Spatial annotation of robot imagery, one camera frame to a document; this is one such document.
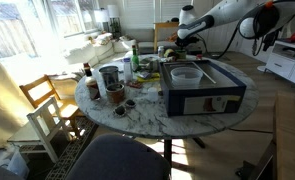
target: black box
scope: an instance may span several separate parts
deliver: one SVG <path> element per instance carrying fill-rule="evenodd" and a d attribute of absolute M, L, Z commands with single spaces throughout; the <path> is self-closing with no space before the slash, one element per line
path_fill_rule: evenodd
<path fill-rule="evenodd" d="M 199 85 L 177 86 L 171 70 L 191 67 L 203 71 Z M 160 62 L 160 85 L 168 116 L 235 113 L 242 102 L 246 85 L 210 60 Z"/>

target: mug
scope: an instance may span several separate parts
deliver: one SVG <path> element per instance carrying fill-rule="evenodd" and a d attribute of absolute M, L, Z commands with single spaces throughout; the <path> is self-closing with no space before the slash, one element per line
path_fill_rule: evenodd
<path fill-rule="evenodd" d="M 125 99 L 125 86 L 116 83 L 107 86 L 106 94 L 109 102 L 118 104 Z"/>

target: food container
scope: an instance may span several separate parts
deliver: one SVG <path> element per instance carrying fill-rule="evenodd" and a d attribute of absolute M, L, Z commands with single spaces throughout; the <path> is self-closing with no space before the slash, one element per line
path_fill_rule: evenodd
<path fill-rule="evenodd" d="M 174 86 L 188 86 L 190 88 L 199 86 L 203 72 L 192 67 L 178 67 L 171 72 L 172 83 Z"/>

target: brown bottle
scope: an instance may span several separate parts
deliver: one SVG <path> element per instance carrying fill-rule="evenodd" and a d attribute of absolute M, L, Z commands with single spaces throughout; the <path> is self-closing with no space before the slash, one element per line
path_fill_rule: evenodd
<path fill-rule="evenodd" d="M 91 73 L 91 70 L 86 68 L 85 69 L 86 79 L 85 83 L 89 90 L 90 99 L 99 99 L 100 93 L 98 88 L 97 80 L 94 78 L 94 76 Z"/>

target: chair seat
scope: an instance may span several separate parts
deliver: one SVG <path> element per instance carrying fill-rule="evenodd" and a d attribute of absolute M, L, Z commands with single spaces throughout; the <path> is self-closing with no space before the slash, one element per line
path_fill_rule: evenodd
<path fill-rule="evenodd" d="M 14 143 L 16 145 L 22 145 L 24 142 L 40 142 L 40 138 L 36 134 L 36 131 L 32 125 L 27 122 L 23 127 L 19 129 L 13 136 L 11 136 L 7 142 Z"/>
<path fill-rule="evenodd" d="M 74 99 L 57 100 L 57 104 L 60 115 L 64 120 L 68 120 L 70 117 L 76 116 L 79 113 L 79 108 Z"/>

